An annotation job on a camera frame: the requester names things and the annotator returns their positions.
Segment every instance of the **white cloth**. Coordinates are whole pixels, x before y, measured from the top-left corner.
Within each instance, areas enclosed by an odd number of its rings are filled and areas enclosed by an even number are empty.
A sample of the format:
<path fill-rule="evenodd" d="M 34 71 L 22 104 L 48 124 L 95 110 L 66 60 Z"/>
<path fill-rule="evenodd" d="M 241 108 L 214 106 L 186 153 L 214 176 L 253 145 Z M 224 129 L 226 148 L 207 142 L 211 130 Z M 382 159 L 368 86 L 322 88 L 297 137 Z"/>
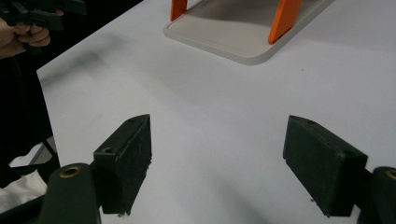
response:
<path fill-rule="evenodd" d="M 0 213 L 42 196 L 46 191 L 47 184 L 38 171 L 25 175 L 0 189 Z"/>

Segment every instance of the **screw hole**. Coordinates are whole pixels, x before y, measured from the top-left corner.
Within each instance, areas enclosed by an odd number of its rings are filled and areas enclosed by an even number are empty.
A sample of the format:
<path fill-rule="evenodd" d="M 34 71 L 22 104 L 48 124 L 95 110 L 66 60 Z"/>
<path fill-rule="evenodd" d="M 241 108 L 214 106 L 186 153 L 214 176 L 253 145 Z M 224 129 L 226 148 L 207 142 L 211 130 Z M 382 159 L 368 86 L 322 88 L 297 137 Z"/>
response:
<path fill-rule="evenodd" d="M 388 170 L 388 171 L 387 171 L 387 175 L 388 175 L 390 178 L 396 180 L 396 170 Z"/>
<path fill-rule="evenodd" d="M 67 169 L 63 169 L 60 173 L 59 176 L 61 178 L 70 178 L 78 175 L 80 172 L 80 168 L 78 166 L 72 166 Z"/>
<path fill-rule="evenodd" d="M 104 151 L 105 153 L 112 153 L 112 152 L 113 152 L 113 148 L 107 147 L 107 148 L 103 149 L 103 151 Z"/>

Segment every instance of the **hand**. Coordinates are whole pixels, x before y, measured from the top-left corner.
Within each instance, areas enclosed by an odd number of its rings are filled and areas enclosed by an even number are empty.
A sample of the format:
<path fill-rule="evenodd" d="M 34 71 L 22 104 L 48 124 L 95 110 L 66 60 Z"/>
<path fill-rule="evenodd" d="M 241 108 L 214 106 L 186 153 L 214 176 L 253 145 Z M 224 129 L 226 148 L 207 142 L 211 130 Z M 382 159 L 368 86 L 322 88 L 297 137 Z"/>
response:
<path fill-rule="evenodd" d="M 30 26 L 26 24 L 8 26 L 0 19 L 0 59 L 24 52 L 23 44 L 18 40 L 17 35 L 26 35 L 29 30 Z"/>
<path fill-rule="evenodd" d="M 60 9 L 55 10 L 55 14 L 62 16 L 64 14 Z M 36 25 L 26 25 L 18 23 L 15 26 L 8 26 L 0 18 L 0 60 L 23 53 L 26 49 L 23 43 L 33 47 L 44 47 L 50 43 L 50 31 L 46 28 Z"/>

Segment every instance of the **person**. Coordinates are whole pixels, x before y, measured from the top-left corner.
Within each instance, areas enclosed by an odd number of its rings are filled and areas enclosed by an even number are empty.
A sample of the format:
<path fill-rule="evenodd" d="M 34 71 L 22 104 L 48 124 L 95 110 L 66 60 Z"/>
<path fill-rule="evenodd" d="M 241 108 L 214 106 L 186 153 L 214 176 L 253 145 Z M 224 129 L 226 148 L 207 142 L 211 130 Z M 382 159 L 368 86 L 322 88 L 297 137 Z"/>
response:
<path fill-rule="evenodd" d="M 63 15 L 61 10 L 56 10 L 55 13 L 59 16 Z M 27 87 L 24 90 L 27 96 L 24 97 L 28 97 L 26 101 L 34 105 L 34 111 L 26 112 L 19 85 L 15 82 L 12 58 L 24 53 L 26 44 L 46 47 L 49 43 L 50 31 L 47 28 L 21 22 L 9 26 L 0 18 L 0 99 L 5 106 L 0 113 L 0 119 L 6 130 L 0 134 L 0 214 L 44 194 L 51 171 L 59 167 L 57 156 L 26 175 L 16 173 L 9 166 L 12 160 L 26 155 L 41 141 L 31 130 L 32 128 L 28 128 L 32 124 L 29 124 L 30 120 L 26 118 L 26 113 L 32 113 L 34 118 L 43 117 L 40 120 L 48 120 L 42 97 L 38 94 L 40 91 L 38 81 L 36 77 L 31 76 L 30 70 L 34 69 L 23 65 L 21 70 L 27 71 L 23 71 L 22 78 L 27 84 L 24 85 Z M 50 126 L 46 122 L 41 126 L 38 128 L 46 130 L 44 133 L 46 138 L 52 135 Z"/>
<path fill-rule="evenodd" d="M 55 13 L 62 16 L 61 10 Z M 50 43 L 50 31 L 36 25 L 27 25 L 17 23 L 15 26 L 8 26 L 7 23 L 0 18 L 0 60 L 13 57 L 26 51 L 23 44 L 33 47 L 45 47 Z"/>

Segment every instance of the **black object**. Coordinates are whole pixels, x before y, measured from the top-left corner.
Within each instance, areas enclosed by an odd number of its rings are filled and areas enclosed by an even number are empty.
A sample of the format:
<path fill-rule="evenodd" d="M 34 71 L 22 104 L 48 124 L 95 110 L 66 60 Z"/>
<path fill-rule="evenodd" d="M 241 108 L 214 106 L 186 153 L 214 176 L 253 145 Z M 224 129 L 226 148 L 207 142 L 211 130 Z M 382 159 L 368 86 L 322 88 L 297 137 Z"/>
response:
<path fill-rule="evenodd" d="M 127 119 L 93 154 L 91 165 L 54 171 L 44 197 L 0 214 L 0 223 L 100 223 L 100 206 L 130 215 L 151 164 L 149 115 Z"/>
<path fill-rule="evenodd" d="M 62 19 L 54 13 L 55 9 L 81 15 L 87 14 L 83 0 L 0 0 L 0 18 L 9 26 L 23 22 L 53 31 L 62 31 L 64 29 Z M 24 46 L 31 54 L 41 53 L 41 48 L 27 44 Z"/>
<path fill-rule="evenodd" d="M 93 157 L 103 212 L 130 215 L 151 163 L 149 116 L 126 120 Z"/>
<path fill-rule="evenodd" d="M 368 156 L 313 120 L 289 117 L 283 158 L 328 217 L 349 217 L 356 204 L 358 223 L 396 223 L 396 170 L 365 170 Z"/>

